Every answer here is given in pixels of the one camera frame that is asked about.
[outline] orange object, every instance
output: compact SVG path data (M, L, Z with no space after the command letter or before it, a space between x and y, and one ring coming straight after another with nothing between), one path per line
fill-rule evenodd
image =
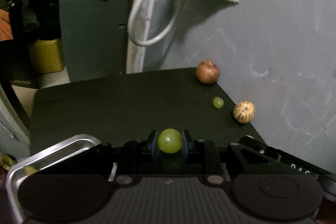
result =
M9 14L4 10L0 10L0 41L9 39L13 39Z

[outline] screw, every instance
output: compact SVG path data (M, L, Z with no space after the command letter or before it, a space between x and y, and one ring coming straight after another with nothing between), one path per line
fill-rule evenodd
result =
M128 175L120 175L117 176L115 181L118 182L119 184L130 184L132 182L132 178Z
M17 142L19 141L18 137L16 137L13 133L10 132L9 134L14 140L16 140Z
M207 180L211 184L221 184L224 181L224 178L218 175L211 175L208 176Z

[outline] red onion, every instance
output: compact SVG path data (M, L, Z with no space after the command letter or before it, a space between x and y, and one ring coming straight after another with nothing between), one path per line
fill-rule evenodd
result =
M5 188L7 171L0 166L0 189Z
M196 78L204 85L216 84L220 75L219 68L210 60L203 60L196 69Z

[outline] black tabletop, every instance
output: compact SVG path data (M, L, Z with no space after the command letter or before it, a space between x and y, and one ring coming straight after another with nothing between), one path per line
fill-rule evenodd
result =
M263 141L250 123L234 121L235 104L219 85L201 85L194 73L195 68L153 71L38 90L30 125L31 154L78 134L118 147L166 128L189 130L193 139L223 147L245 135ZM212 105L215 96L224 100L221 109Z

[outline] green grape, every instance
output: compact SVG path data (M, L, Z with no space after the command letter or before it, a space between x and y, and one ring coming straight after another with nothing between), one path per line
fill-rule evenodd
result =
M181 134L172 128L165 129L159 134L157 138L157 145L159 149L165 153L176 153L182 148Z
M224 105L224 101L223 101L223 99L220 98L220 97L215 97L215 98L213 98L213 100L212 100L212 104L213 104L213 106L214 106L215 108L222 108L223 105Z

